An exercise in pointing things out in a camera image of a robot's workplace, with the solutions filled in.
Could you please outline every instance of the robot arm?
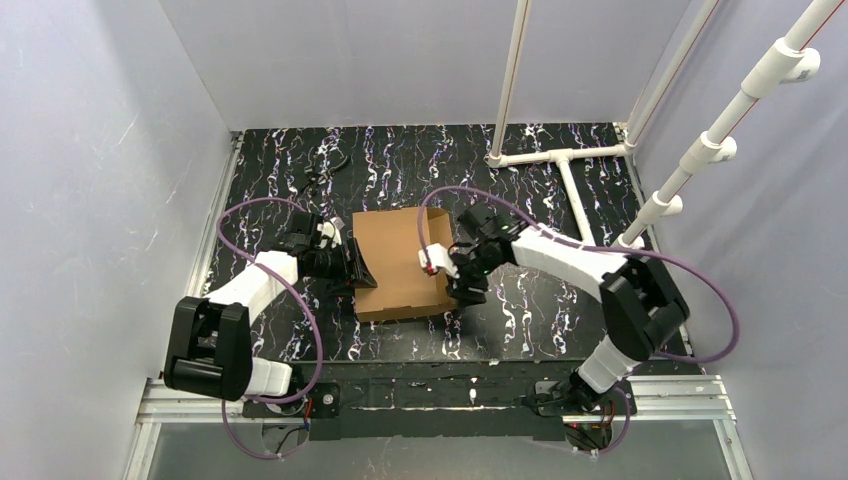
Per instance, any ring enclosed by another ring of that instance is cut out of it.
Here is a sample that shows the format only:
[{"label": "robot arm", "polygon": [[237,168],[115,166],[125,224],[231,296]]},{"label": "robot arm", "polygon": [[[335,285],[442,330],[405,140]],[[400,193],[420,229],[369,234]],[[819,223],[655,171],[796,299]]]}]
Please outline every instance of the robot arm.
[{"label": "robot arm", "polygon": [[550,237],[579,242],[544,225],[530,227],[496,215],[482,203],[457,220],[474,240],[465,245],[469,250],[430,245],[430,264],[423,251],[419,260],[430,273],[447,273],[448,294],[460,307],[484,303],[486,276],[504,263],[552,274],[601,302],[607,335],[567,381],[539,399],[546,404],[560,402],[566,408],[592,410],[616,383],[665,345],[689,316],[686,302],[657,259],[562,245]]},{"label": "robot arm", "polygon": [[[342,243],[341,226],[337,219],[324,222],[320,215],[295,212],[278,243],[257,255],[256,263],[289,284],[304,277],[328,279],[331,294],[376,287],[356,239]],[[205,298],[180,300],[171,326],[165,384],[225,400],[288,392],[291,366],[253,357],[250,338],[251,324],[284,290],[254,264]]]}]

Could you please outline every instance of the black bracket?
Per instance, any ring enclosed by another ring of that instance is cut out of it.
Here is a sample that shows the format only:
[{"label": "black bracket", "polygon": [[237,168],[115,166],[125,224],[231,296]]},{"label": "black bracket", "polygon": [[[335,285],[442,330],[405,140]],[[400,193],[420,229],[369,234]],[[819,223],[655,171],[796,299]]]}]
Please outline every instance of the black bracket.
[{"label": "black bracket", "polygon": [[168,388],[235,401],[253,373],[247,307],[185,297],[177,303],[168,356]]},{"label": "black bracket", "polygon": [[[557,381],[541,381],[536,382],[533,387],[535,393],[533,401],[535,405],[531,406],[538,415],[542,417],[561,417],[563,415],[597,415],[601,413],[596,407],[594,410],[587,412],[581,405],[570,403],[565,400],[565,397],[560,395],[562,382]],[[630,414],[636,413],[636,399],[633,396],[633,387],[627,380],[622,380],[617,385],[625,393],[626,398],[622,399],[620,395],[613,391],[608,391],[598,399],[597,405],[603,407],[612,401],[615,404],[616,412],[624,413],[624,401],[630,405]]]}]

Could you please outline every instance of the black floor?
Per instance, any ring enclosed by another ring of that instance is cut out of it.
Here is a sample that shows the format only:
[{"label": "black floor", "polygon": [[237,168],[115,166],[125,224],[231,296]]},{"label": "black floor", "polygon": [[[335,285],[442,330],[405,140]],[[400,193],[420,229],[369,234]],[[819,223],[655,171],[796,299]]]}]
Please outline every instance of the black floor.
[{"label": "black floor", "polygon": [[[302,178],[310,157],[317,158],[323,170],[350,155],[347,168],[300,203],[326,216],[340,216],[349,226],[353,212],[414,206],[435,187],[466,185],[515,202],[540,221],[579,238],[557,169],[549,164],[488,168],[484,156],[492,133],[490,125],[249,130],[227,205],[268,195],[293,198],[293,185]],[[611,124],[511,125],[505,152],[615,143]],[[638,208],[624,161],[576,161],[572,172],[595,240],[608,245]],[[455,216],[470,202],[451,194],[436,205]],[[224,231],[241,248],[257,253],[270,246],[287,214],[278,205],[254,205],[234,216]],[[220,287],[243,267],[244,261],[219,243],[207,288]],[[316,298],[317,288],[309,281],[299,288],[318,319],[326,360],[582,359],[603,338],[600,306],[588,294],[546,274],[513,266],[501,267],[489,280],[493,288],[485,305],[383,324],[360,324],[350,300]],[[315,358],[308,324],[288,296],[259,317],[253,335],[255,355]],[[679,337],[669,350],[684,353]]]}]

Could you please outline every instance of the white wall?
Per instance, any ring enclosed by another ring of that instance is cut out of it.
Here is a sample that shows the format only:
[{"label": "white wall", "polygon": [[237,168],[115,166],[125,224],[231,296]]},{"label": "white wall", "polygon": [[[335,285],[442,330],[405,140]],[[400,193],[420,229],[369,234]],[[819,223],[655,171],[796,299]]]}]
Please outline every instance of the white wall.
[{"label": "white wall", "polygon": [[115,479],[229,134],[155,0],[0,15],[0,477]]},{"label": "white wall", "polygon": [[[516,0],[161,0],[231,130],[493,123]],[[623,121],[688,2],[536,0],[510,121]]]},{"label": "white wall", "polygon": [[[659,188],[739,82],[809,2],[723,2],[719,17],[660,110],[636,158],[646,192]],[[848,413],[848,9],[811,46],[822,68],[784,85],[733,132],[739,155],[682,191],[684,210],[658,224],[663,249],[726,288],[741,316],[737,350],[720,373],[757,478],[844,478]],[[694,312],[696,353],[723,347],[728,320],[715,297],[679,276]]]}]

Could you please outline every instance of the cardboard box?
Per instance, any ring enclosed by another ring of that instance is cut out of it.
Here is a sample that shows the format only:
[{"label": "cardboard box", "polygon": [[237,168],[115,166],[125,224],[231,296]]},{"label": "cardboard box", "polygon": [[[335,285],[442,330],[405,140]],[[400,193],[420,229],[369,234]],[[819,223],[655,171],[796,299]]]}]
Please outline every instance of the cardboard box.
[{"label": "cardboard box", "polygon": [[[427,209],[427,245],[453,244],[449,215],[441,208]],[[439,315],[456,308],[456,301],[445,291],[445,273],[430,277],[421,270],[417,219],[418,207],[353,214],[353,236],[377,280],[377,288],[356,289],[360,322]]]}]

